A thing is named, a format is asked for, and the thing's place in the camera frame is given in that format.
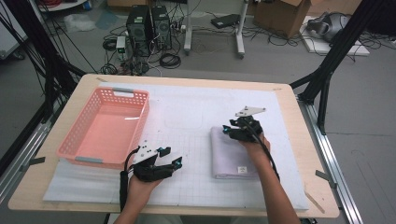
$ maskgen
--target white cloth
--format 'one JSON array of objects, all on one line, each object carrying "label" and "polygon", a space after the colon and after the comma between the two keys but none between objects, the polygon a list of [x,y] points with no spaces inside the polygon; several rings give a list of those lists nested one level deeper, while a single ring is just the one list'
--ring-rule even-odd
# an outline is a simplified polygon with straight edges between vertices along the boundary
[{"label": "white cloth", "polygon": [[213,127],[210,132],[212,143],[212,168],[215,178],[258,178],[256,167],[246,149],[221,127]]}]

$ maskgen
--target paper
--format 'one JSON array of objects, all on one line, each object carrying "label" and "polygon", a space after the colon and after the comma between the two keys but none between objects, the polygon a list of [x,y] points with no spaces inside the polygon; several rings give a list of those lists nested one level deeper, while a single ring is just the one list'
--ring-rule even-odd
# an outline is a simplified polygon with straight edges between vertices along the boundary
[{"label": "paper", "polygon": [[[156,164],[170,163],[179,156],[183,157],[183,167],[152,192],[148,204],[265,208],[262,186],[258,179],[225,180],[216,179],[212,175],[211,127],[228,125],[229,119],[235,119],[235,113],[248,105],[266,108],[264,113],[254,115],[254,118],[261,123],[265,136],[271,142],[271,152],[281,184],[295,209],[308,209],[303,184],[273,92],[124,83],[102,83],[101,86],[148,91],[150,111],[140,142],[148,140],[151,145],[172,148],[171,154],[159,158]],[[75,175],[78,175],[80,171],[71,170],[67,173],[61,169],[62,165],[58,165],[46,194],[51,197],[45,197],[45,200],[118,202],[118,172],[111,176],[111,180],[106,180],[113,182],[113,187],[98,186],[115,188],[116,193],[109,191],[107,195],[96,199],[101,189],[94,192],[90,186],[96,185],[97,180],[78,177],[80,181],[85,179],[85,184],[62,188],[58,180],[62,174],[75,171]],[[74,179],[71,175],[68,181],[73,182]],[[90,190],[80,193],[82,188]],[[65,196],[56,193],[60,190]]]}]

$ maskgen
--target white cable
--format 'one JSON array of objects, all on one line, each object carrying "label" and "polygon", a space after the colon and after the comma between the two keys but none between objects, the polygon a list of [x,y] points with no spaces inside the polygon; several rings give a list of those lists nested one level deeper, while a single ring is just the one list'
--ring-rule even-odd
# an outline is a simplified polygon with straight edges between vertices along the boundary
[{"label": "white cable", "polygon": [[157,69],[157,71],[160,73],[160,77],[163,77],[163,72],[162,72],[160,69],[158,69],[156,66],[153,66],[153,65],[151,65],[151,63],[149,63],[149,59],[151,58],[151,55],[153,55],[152,53],[153,53],[153,51],[154,51],[154,49],[151,49],[151,44],[154,43],[154,40],[155,40],[156,38],[158,38],[158,36],[160,36],[160,35],[157,35],[154,39],[152,39],[152,41],[151,41],[151,42],[149,43],[149,45],[148,45],[148,49],[149,49],[149,51],[150,51],[150,54],[149,54],[148,59],[147,59],[147,64],[148,64],[148,67]]}]

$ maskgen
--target stand leg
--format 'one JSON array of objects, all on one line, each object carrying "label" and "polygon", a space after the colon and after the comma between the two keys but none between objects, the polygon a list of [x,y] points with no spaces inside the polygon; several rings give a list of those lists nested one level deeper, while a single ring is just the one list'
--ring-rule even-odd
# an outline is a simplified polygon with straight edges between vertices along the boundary
[{"label": "stand leg", "polygon": [[187,24],[186,24],[186,35],[184,37],[184,52],[186,55],[190,54],[191,40],[192,40],[192,26],[191,26],[191,3],[187,1]]},{"label": "stand leg", "polygon": [[245,17],[248,10],[248,0],[244,0],[244,5],[242,6],[241,19],[239,21],[238,28],[236,29],[236,45],[238,47],[238,55],[241,59],[245,56],[244,40],[242,38],[242,31],[244,29]]},{"label": "stand leg", "polygon": [[318,121],[317,125],[320,129],[321,134],[326,135],[326,130],[324,128],[324,122],[326,119],[326,108],[327,108],[327,99],[329,97],[329,88],[330,88],[330,78],[326,80],[324,84],[321,94],[320,94],[320,102],[319,102],[319,111],[318,111]]},{"label": "stand leg", "polygon": [[297,81],[290,83],[292,89],[296,89],[297,87],[303,86],[305,83],[308,83],[312,80],[312,78],[317,74],[317,72],[313,72],[306,77],[302,77]]}]

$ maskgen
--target desk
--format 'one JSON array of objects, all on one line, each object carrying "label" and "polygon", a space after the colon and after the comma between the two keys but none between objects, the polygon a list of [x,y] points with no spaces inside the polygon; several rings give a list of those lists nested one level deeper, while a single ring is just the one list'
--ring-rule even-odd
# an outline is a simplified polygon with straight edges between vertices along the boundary
[{"label": "desk", "polygon": [[[318,154],[304,123],[304,118],[289,85],[271,83],[253,83],[238,81],[183,79],[165,77],[122,77],[105,75],[86,75],[64,108],[61,116],[50,131],[45,143],[36,157],[46,157],[44,163],[32,165],[11,197],[8,206],[17,210],[38,211],[86,211],[118,213],[116,204],[104,203],[51,203],[42,198],[55,172],[58,158],[56,148],[62,143],[73,121],[85,105],[91,92],[100,82],[124,82],[150,85],[177,85],[194,87],[212,87],[224,89],[273,91],[282,110],[283,118],[290,137],[293,153],[296,157],[304,190],[309,202],[309,209],[298,212],[299,217],[337,217],[338,206],[332,195],[328,182],[315,175],[316,170],[323,172]],[[207,216],[266,216],[266,213],[254,209],[182,207],[182,206],[147,206],[142,213],[207,215]]]}]

